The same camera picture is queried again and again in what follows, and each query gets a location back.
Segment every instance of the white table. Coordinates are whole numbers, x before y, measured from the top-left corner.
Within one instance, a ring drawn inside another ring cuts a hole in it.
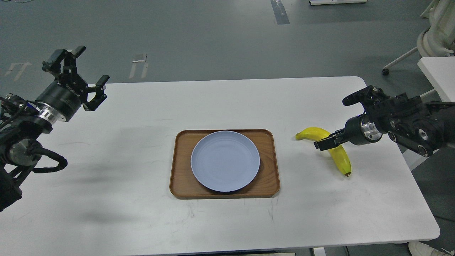
[[[108,84],[95,112],[40,137],[68,159],[32,174],[0,214],[0,255],[153,255],[430,240],[439,236],[398,147],[346,143],[344,177],[327,152],[294,141],[362,113],[343,97],[358,77]],[[175,136],[263,128],[274,135],[281,190],[268,199],[179,200],[169,191]],[[54,163],[43,159],[40,165]]]
[[[434,88],[421,97],[437,92],[443,102],[455,101],[455,57],[423,57],[417,65]],[[409,149],[403,157],[411,170],[427,159]]]
[[[443,102],[455,101],[455,57],[423,57],[417,65]]]

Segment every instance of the plate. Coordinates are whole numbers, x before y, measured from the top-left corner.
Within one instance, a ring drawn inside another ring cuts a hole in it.
[[[231,192],[248,185],[260,164],[259,152],[245,135],[219,131],[202,138],[191,154],[196,179],[209,189]]]

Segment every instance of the robotic arm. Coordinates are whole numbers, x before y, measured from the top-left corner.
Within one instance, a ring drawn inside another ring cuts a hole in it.
[[[383,133],[410,150],[429,157],[433,151],[455,143],[455,102],[426,102],[395,97],[368,86],[343,99],[343,105],[361,103],[365,112],[350,118],[344,129],[314,142],[321,151],[350,141],[354,145],[378,142]]]
[[[85,49],[80,46],[71,52],[56,50],[43,62],[43,71],[55,79],[34,102],[12,94],[0,97],[0,211],[22,198],[19,186],[30,172],[56,172],[67,166],[64,157],[43,148],[36,139],[42,133],[49,134],[57,120],[68,122],[81,106],[86,111],[95,111],[106,99],[104,90],[109,76],[102,76],[94,87],[89,87],[77,73],[76,58]],[[87,101],[92,92],[94,98]],[[58,165],[35,168],[43,155]],[[4,169],[6,164],[16,168],[8,173]]]

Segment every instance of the chair leg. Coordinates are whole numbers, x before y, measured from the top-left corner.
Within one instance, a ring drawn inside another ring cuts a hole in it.
[[[382,74],[384,76],[387,76],[389,74],[389,68],[394,66],[395,64],[397,64],[398,62],[404,60],[405,58],[407,58],[409,55],[413,54],[414,52],[417,51],[417,46],[412,48],[409,52],[401,55],[400,57],[398,57],[398,59],[392,61],[391,63],[387,64],[384,66],[384,68],[382,69]]]

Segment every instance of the white chair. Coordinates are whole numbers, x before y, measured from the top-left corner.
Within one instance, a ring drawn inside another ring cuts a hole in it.
[[[422,57],[454,56],[455,0],[433,0],[420,16],[429,19],[430,28],[419,35],[416,47],[384,66],[383,75],[387,76],[390,67],[416,51]]]

